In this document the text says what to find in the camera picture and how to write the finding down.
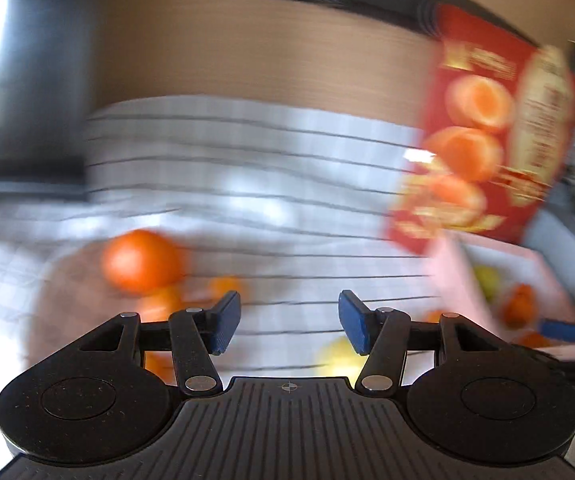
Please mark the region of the mandarin with rough skin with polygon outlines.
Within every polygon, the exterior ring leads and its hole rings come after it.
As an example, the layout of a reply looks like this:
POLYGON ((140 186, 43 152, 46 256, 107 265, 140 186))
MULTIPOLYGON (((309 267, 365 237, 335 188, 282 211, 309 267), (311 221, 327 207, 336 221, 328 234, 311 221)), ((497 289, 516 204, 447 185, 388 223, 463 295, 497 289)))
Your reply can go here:
POLYGON ((513 342, 530 349, 543 349, 554 346, 554 342, 551 339, 534 330, 522 333, 522 335, 514 338, 513 342))

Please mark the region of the medium mandarin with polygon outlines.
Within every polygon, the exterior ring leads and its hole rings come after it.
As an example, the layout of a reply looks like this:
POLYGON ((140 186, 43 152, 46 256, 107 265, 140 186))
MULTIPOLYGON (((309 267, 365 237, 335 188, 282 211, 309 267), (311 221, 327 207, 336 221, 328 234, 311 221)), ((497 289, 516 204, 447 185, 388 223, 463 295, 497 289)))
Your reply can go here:
POLYGON ((188 304, 177 286, 160 288, 139 299, 136 310, 144 323, 163 322, 175 312, 182 311, 188 304))

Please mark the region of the green pear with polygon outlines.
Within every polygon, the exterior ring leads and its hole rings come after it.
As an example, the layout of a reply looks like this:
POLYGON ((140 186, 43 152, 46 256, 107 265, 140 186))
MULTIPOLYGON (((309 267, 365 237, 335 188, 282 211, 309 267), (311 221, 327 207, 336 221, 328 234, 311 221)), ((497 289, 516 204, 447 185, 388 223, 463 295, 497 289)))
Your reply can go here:
POLYGON ((346 377, 354 384, 367 358, 358 354, 349 340, 337 337, 325 344, 317 356, 319 374, 324 377, 346 377))
POLYGON ((486 301, 491 304, 496 300, 501 289, 501 274, 494 266, 485 266, 485 264, 475 264, 473 266, 474 276, 478 282, 486 301))

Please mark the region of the small kumquat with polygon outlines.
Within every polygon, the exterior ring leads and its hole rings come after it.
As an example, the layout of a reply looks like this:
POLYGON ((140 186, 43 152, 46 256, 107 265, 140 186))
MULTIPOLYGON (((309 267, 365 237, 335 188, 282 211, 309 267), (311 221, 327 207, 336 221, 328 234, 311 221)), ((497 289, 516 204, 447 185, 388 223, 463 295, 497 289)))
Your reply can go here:
POLYGON ((222 299, 227 292, 237 292, 241 297, 244 297, 246 295, 244 282, 233 275, 216 276, 216 278, 211 278, 208 282, 210 300, 216 302, 222 299))

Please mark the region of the tiny kumquat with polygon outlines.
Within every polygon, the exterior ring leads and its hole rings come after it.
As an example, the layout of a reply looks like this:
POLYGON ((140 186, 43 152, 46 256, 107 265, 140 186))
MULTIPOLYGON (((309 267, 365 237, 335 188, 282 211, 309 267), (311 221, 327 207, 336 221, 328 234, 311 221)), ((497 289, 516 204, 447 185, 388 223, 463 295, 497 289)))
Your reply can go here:
POLYGON ((442 310, 433 310, 425 314, 425 321, 428 323, 438 323, 443 315, 442 310))

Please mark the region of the large orange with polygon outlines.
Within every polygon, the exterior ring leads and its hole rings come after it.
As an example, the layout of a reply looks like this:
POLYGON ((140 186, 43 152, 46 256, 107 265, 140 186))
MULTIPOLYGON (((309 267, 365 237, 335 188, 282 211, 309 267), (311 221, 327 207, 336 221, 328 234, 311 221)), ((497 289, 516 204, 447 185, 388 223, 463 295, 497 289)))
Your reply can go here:
POLYGON ((178 284, 187 275, 188 266, 184 246, 160 232, 145 229, 113 237, 101 256, 105 280, 139 296, 178 284))

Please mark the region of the pink gift box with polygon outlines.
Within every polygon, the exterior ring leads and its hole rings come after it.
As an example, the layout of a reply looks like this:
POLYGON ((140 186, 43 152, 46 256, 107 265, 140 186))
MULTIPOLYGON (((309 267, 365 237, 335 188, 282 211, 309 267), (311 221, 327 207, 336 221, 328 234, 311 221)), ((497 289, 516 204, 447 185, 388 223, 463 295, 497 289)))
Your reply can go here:
POLYGON ((425 264, 444 311, 460 313, 505 341, 575 360, 575 342, 539 333, 545 320, 575 324, 575 306, 537 252, 446 231, 426 246, 425 264))

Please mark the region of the white black grid cloth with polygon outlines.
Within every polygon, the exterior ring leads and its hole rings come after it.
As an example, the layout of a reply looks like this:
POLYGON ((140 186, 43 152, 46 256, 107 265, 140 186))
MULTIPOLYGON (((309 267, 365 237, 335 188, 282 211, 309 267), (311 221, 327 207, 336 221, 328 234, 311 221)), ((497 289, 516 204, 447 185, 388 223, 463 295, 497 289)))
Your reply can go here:
MULTIPOLYGON (((100 110, 86 132, 83 204, 0 200, 0 390, 112 318, 134 297, 106 284, 105 240, 161 230, 188 247, 184 298, 223 276, 244 312, 234 375, 312 376, 341 333, 339 292, 414 316, 440 301, 423 260, 388 243, 386 217, 409 170, 411 127, 212 96, 100 110)), ((10 452, 0 434, 0 468, 10 452)))

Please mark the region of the red quail egg bag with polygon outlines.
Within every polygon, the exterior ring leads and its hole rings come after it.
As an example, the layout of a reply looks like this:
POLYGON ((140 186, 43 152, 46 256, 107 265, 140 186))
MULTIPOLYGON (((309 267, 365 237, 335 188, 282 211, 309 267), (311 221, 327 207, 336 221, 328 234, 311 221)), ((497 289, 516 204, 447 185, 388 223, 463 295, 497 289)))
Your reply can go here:
POLYGON ((560 48, 534 46, 456 6, 440 6, 435 23, 440 49, 420 154, 386 234, 416 254, 447 230, 516 243, 562 170, 575 75, 560 48))

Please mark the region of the dark monitor screen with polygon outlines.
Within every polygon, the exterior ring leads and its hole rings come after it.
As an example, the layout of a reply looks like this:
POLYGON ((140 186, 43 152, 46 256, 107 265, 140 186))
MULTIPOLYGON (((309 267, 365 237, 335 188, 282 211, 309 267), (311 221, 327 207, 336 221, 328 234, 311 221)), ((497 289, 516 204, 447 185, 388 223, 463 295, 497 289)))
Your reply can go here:
POLYGON ((99 0, 0 0, 0 196, 83 200, 99 0))

